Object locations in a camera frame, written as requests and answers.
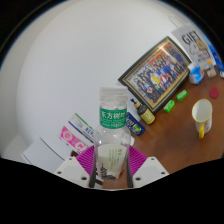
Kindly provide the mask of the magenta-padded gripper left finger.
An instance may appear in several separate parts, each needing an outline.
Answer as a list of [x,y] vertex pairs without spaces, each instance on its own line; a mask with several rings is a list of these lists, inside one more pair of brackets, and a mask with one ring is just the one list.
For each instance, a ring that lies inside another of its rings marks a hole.
[[93,188],[96,181],[94,147],[87,148],[76,157],[68,157],[54,174],[81,187]]

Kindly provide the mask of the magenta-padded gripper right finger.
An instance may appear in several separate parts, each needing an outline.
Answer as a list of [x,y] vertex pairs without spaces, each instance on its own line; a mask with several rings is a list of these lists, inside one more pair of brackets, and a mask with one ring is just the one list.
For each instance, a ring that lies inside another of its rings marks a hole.
[[154,156],[147,157],[131,146],[127,162],[127,184],[129,188],[140,188],[168,175],[168,171]]

